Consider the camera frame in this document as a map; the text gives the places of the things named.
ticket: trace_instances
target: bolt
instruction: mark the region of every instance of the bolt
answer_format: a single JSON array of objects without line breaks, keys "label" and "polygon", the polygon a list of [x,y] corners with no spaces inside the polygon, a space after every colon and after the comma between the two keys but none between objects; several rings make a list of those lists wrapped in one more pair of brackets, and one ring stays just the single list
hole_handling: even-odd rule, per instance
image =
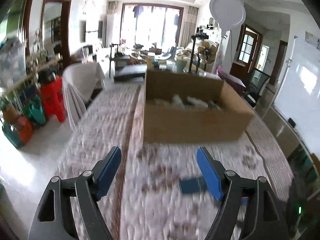
[{"label": "bolt", "polygon": [[263,182],[263,183],[267,182],[267,179],[266,179],[265,177],[263,177],[263,176],[260,176],[260,177],[259,177],[259,180],[260,180],[261,182]]},{"label": "bolt", "polygon": [[51,182],[57,182],[58,180],[59,180],[59,177],[58,176],[54,176],[54,177],[52,177]]},{"label": "bolt", "polygon": [[92,174],[92,171],[87,170],[87,171],[84,171],[82,175],[85,177],[89,177],[91,174]]},{"label": "bolt", "polygon": [[232,171],[232,170],[227,170],[227,171],[226,171],[226,174],[227,174],[228,176],[230,176],[230,177],[233,177],[236,173],[235,173],[234,171]]}]

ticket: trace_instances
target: red stool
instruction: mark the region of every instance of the red stool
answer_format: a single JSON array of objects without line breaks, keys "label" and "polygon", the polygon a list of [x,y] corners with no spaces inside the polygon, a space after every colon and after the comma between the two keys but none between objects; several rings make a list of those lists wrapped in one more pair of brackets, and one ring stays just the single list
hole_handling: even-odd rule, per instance
[{"label": "red stool", "polygon": [[62,78],[58,77],[56,81],[41,87],[42,103],[46,112],[47,118],[55,114],[59,122],[64,122],[65,108],[63,105],[62,89]]}]

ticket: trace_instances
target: cardboard box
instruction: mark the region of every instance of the cardboard box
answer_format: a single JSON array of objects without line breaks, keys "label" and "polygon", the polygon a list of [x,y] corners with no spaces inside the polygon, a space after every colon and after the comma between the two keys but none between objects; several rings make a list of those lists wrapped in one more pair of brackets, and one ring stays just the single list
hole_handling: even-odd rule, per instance
[{"label": "cardboard box", "polygon": [[[223,110],[181,110],[150,103],[178,94],[217,102]],[[163,71],[146,73],[143,139],[147,143],[205,143],[238,140],[254,111],[224,81]]]}]

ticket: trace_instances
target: floor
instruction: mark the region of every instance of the floor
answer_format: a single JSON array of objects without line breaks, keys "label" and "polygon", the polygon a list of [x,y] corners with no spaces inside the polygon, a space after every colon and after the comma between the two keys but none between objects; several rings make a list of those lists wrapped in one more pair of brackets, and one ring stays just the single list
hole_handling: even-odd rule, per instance
[{"label": "floor", "polygon": [[60,124],[55,116],[19,150],[0,131],[0,180],[5,189],[0,209],[20,240],[28,239],[42,193],[71,135],[68,119]]}]

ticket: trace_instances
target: bed cover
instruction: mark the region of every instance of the bed cover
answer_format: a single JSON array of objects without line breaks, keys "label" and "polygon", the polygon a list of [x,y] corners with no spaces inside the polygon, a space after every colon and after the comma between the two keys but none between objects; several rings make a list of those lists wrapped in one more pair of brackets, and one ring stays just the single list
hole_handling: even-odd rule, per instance
[{"label": "bed cover", "polygon": [[[107,196],[98,202],[115,240],[203,240],[219,203],[208,192],[182,195],[180,178],[201,175],[196,150],[207,147],[225,169],[256,179],[265,176],[276,196],[286,201],[292,172],[280,147],[256,115],[237,142],[143,144],[144,87],[114,84],[92,103],[70,139],[56,172],[76,177],[103,159],[112,146],[122,162]],[[78,205],[71,199],[79,239],[87,239]],[[245,207],[238,220],[243,221]],[[238,239],[235,226],[231,239]]]}]

